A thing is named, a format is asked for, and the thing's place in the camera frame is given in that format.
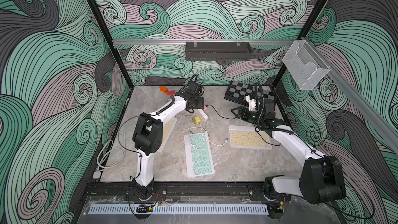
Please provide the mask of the yellow charger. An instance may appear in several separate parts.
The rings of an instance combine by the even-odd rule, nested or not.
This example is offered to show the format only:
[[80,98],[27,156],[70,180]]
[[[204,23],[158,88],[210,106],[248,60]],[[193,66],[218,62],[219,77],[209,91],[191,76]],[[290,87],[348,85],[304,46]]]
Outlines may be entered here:
[[194,124],[201,123],[201,118],[200,118],[199,116],[193,117],[193,123],[194,123]]

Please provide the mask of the yellow wireless keyboard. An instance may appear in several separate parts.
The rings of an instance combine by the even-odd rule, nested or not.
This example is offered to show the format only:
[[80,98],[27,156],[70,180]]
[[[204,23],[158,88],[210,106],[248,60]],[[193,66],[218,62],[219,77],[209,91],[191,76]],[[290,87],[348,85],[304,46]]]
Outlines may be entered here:
[[271,150],[270,139],[266,132],[257,133],[253,126],[230,125],[230,145],[233,148]]
[[167,141],[169,140],[170,135],[175,127],[177,120],[178,119],[174,117],[171,120],[169,120],[163,127],[163,139],[162,139],[162,144],[158,150],[159,152],[162,152],[162,150],[164,149],[164,146],[166,145]]

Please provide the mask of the green wireless keyboard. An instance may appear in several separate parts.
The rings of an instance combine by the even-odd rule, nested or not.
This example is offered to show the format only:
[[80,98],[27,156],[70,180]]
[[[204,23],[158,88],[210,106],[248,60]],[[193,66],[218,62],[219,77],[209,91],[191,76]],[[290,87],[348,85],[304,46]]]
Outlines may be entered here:
[[198,177],[215,173],[207,132],[184,136],[187,175]]

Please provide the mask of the white power strip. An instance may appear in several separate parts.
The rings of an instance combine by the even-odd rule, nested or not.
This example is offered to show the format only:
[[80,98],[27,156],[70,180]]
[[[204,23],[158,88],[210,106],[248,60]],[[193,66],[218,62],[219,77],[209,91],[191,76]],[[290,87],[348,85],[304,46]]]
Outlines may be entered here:
[[207,116],[207,114],[204,112],[204,110],[198,109],[198,113],[199,113],[199,115],[200,115],[200,117],[201,117],[201,119],[202,119],[203,121],[207,121],[207,120],[208,120],[208,116]]

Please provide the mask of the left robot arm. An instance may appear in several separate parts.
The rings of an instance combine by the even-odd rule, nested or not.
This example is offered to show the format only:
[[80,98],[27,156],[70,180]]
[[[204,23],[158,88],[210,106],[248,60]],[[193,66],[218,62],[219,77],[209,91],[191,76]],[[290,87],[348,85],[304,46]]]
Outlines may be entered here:
[[140,197],[147,199],[152,195],[154,154],[163,142],[163,126],[182,111],[202,109],[204,91],[201,84],[189,82],[160,109],[139,115],[132,137],[138,152],[137,173],[132,183]]

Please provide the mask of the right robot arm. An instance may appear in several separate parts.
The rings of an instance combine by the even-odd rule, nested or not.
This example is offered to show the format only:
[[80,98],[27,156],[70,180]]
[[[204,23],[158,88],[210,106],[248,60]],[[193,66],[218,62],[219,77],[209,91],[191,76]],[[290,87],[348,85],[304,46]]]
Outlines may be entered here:
[[254,125],[289,151],[302,167],[299,178],[284,175],[267,177],[263,191],[267,198],[277,194],[301,197],[311,204],[341,200],[346,197],[344,173],[335,156],[327,156],[301,139],[282,119],[266,111],[268,102],[263,96],[244,97],[246,106],[231,110],[237,119]]

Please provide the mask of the orange block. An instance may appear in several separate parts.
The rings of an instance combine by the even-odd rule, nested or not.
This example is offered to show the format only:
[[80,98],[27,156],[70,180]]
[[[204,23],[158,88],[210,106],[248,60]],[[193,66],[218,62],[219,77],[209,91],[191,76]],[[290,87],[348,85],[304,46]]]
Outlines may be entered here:
[[161,87],[160,87],[160,90],[161,90],[163,93],[167,93],[167,92],[168,92],[168,88],[166,88],[166,87],[164,87],[164,86],[161,86]]

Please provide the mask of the black checkered board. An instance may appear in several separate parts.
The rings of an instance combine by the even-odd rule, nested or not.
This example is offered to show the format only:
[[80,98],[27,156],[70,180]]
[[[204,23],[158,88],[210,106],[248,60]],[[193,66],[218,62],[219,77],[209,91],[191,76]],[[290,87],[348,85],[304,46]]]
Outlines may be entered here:
[[[250,96],[253,99],[254,91],[255,86],[232,81],[227,88],[224,99],[243,106],[249,106],[246,97]],[[273,113],[275,111],[274,93],[263,89],[263,95],[265,102],[264,112]]]

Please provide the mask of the black perforated wall tray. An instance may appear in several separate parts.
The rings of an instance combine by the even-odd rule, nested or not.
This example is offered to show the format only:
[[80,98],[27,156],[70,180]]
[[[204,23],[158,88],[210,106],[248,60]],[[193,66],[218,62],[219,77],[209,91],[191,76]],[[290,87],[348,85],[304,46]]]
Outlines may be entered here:
[[250,43],[237,45],[225,43],[197,43],[187,42],[185,45],[187,61],[216,61],[222,65],[232,61],[249,61],[252,56]]

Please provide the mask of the clear plastic wall bin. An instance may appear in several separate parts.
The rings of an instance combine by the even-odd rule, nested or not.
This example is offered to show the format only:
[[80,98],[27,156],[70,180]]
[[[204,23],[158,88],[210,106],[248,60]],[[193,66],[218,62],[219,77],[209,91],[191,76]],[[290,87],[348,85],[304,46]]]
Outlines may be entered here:
[[307,40],[295,40],[283,63],[302,91],[311,91],[330,71],[321,53]]

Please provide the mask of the aluminium wall rail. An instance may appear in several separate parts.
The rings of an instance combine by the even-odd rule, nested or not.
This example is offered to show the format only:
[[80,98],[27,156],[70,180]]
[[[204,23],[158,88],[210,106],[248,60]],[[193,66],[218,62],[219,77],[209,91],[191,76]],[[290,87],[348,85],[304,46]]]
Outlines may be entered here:
[[117,46],[121,45],[185,45],[187,42],[197,43],[225,43],[232,42],[240,45],[243,42],[248,42],[253,46],[290,46],[293,44],[293,40],[269,40],[269,39],[113,39],[113,44]]

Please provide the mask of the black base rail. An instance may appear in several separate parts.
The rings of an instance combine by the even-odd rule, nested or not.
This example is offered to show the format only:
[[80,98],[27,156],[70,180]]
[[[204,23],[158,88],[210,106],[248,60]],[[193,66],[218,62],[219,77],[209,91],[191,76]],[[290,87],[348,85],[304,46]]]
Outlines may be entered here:
[[278,193],[271,180],[266,181],[156,181],[148,195],[142,195],[134,183],[89,183],[82,199],[87,197],[114,197],[126,201],[176,202],[183,197],[237,197],[249,201],[268,202],[269,199],[284,199],[288,192]]

